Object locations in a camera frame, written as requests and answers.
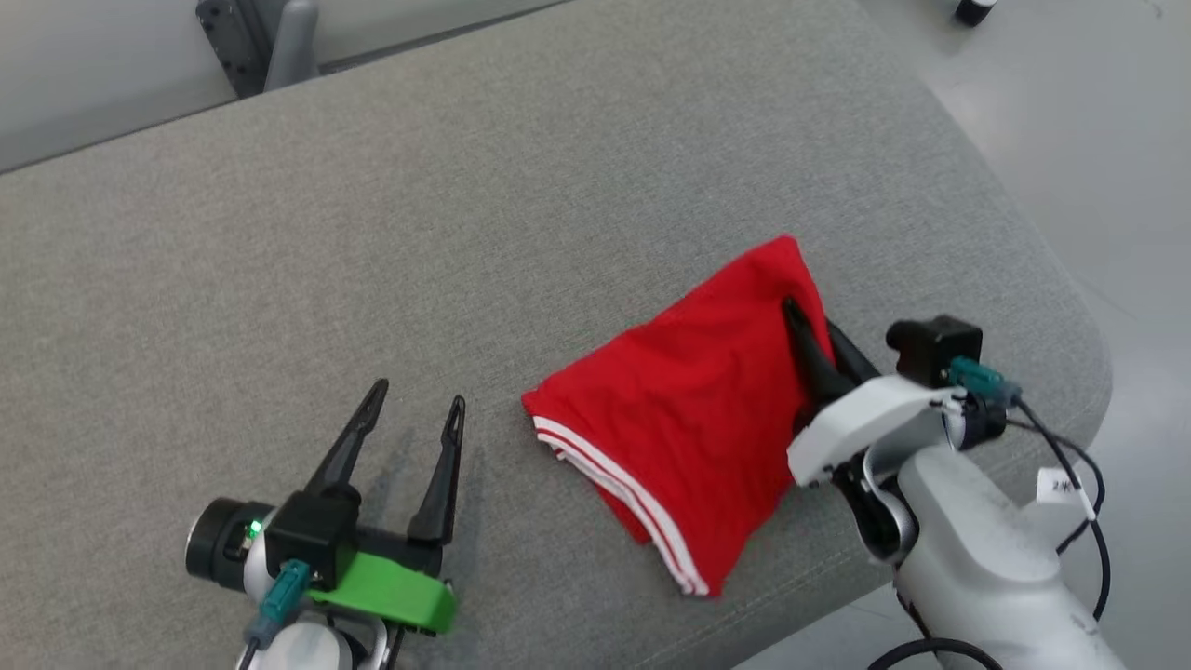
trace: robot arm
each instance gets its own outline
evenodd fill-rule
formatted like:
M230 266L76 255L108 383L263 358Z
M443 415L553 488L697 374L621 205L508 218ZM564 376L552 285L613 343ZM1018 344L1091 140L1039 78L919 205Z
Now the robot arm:
M844 495L923 633L974 645L1005 669L1123 669L1062 583L1054 549L961 453L1005 426L1004 406L947 384L956 357L979 359L980 331L950 317L894 324L886 340L902 375L877 377L834 326L833 368L797 303L784 309L794 365L818 401L796 425L791 474ZM947 668L981 666L939 656Z
M388 669L406 631L450 630L455 595L437 577L455 524L466 406L451 403L430 486L400 536L357 526L361 496L350 484L387 390L385 380L373 386L314 476L280 507L217 499L194 522L187 572L260 605L241 670Z

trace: red shorts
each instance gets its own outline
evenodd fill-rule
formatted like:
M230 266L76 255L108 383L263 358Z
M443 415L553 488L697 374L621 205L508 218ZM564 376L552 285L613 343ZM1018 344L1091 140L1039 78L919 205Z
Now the red shorts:
M785 295L830 352L818 290L781 236L522 397L538 439L653 540L684 594L719 594L792 482L786 447L806 397Z

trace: metal bracket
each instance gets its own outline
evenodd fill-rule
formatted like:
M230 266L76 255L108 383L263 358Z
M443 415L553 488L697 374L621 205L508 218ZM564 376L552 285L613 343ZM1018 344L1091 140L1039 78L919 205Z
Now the metal bracket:
M318 76L313 0L202 0L194 14L238 98Z

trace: black cable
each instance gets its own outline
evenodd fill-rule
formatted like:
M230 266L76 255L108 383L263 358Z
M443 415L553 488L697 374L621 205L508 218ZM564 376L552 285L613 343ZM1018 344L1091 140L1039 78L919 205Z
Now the black cable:
M885 656L874 660L868 666L868 670L887 670L911 656L918 656L919 653L935 653L940 651L966 656L985 666L986 670L1003 670L1000 664L989 656L983 649L973 644L968 644L962 640L953 640L950 638L925 638L898 645L887 651Z
M1027 424L1024 421L1018 421L1016 419L1006 419L1005 424L1009 426L1016 426L1017 428L1022 428L1023 431L1030 431L1040 436L1042 434L1042 432L1039 431L1037 427L1034 426L1033 424ZM1084 449L1077 445L1075 443L1071 442L1067 438L1064 438L1062 436L1059 436L1058 433L1052 433L1050 436L1054 438L1056 443L1075 452L1075 456L1079 457L1079 461L1087 464L1087 468L1091 469L1092 475L1096 476L1096 501L1092 502L1092 509L1096 511L1097 515L1099 515L1100 507L1104 505L1104 493L1106 491L1106 489L1104 488L1104 474L1100 472L1100 467L1097 465L1096 462L1092 461L1092 457L1087 456L1087 452L1084 451ZM1080 521L1079 526L1077 526L1075 530L1072 531L1070 536L1067 536L1067 539L1065 539L1062 543L1059 544L1059 547L1054 550L1055 553L1062 556L1062 552L1067 551L1067 547L1070 547L1072 543L1083 537L1085 531L1087 531L1086 519Z
M1077 491L1083 491L1084 486L1080 484L1079 478L1075 477L1075 471L1071 468L1071 462L1067 461L1067 455L1062 453L1062 447L1060 447L1059 442L1055 440L1054 433L1052 433L1050 430L1042 424L1042 420L1034 414L1030 406L1022 401L1021 397L1017 399L1016 406L1022 411L1022 414L1030 420L1030 424L1037 427L1039 433L1042 434L1042 439L1050 445L1050 450L1054 451L1055 458L1059 459L1059 464L1062 465L1064 472L1067 474L1071 486L1074 487ZM1099 521L1091 520L1089 521L1089 526L1092 527L1092 536L1096 537L1096 549L1100 553L1100 595L1096 599L1096 607L1092 609L1092 618L1099 621L1100 615L1104 614L1104 606L1109 602L1109 587L1112 584L1112 566L1109 564L1109 549L1104 541L1104 533L1100 531Z
M261 645L261 640L252 638L248 640L248 649L244 650L244 658L239 660L239 670L248 670L248 666L252 664L252 657L256 656L256 647Z
M388 646L385 650L385 664L381 670L394 670L397 668L397 652L401 650L401 640L405 639L405 626L398 626L397 631L389 633Z

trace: gray sofa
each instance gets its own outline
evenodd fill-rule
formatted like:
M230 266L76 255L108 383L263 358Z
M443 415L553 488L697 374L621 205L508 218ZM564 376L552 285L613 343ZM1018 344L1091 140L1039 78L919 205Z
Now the gray sofa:
M1095 434L1071 278L849 0L576 0L4 175L7 662L230 666L252 610L185 574L191 522L283 500L380 376L373 525L404 528L469 409L457 628L410 666L723 668L849 602L888 575L833 491L685 599L519 405L780 232L885 370L892 320L955 313ZM975 459L1024 501L1047 455Z

